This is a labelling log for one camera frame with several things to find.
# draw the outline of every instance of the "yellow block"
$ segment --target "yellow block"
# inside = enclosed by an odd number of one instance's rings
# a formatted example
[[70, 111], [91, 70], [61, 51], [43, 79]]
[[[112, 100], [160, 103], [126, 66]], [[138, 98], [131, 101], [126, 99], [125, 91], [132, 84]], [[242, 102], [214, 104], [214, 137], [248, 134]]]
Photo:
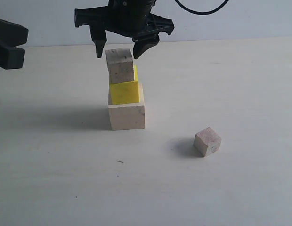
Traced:
[[113, 105], [122, 105], [140, 102], [138, 88], [138, 72], [134, 65], [135, 79], [134, 81], [109, 84], [110, 95]]

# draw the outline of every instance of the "table surface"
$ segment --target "table surface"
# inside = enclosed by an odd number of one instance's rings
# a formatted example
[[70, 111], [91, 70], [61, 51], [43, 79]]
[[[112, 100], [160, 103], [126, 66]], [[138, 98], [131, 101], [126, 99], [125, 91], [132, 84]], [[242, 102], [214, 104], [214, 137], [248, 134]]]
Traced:
[[[292, 226], [292, 37], [160, 43], [136, 64], [146, 129], [126, 131], [93, 46], [0, 69], [0, 226]], [[208, 126], [222, 144], [201, 158]]]

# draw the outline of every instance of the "large wooden block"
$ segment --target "large wooden block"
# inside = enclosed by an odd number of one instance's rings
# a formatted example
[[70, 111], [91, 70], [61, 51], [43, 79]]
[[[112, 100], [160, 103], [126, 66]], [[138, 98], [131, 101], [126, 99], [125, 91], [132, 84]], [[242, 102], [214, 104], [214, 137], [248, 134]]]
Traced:
[[140, 101], [138, 103], [113, 105], [109, 95], [108, 112], [112, 130], [145, 128], [145, 103], [141, 83], [139, 83], [139, 96]]
[[196, 134], [194, 147], [204, 156], [208, 156], [218, 151], [221, 144], [221, 138], [210, 127]]
[[110, 49], [105, 54], [111, 84], [134, 81], [133, 57], [129, 48]]
[[137, 103], [140, 101], [137, 67], [134, 66], [134, 69], [135, 69], [134, 81], [109, 85], [113, 105]]

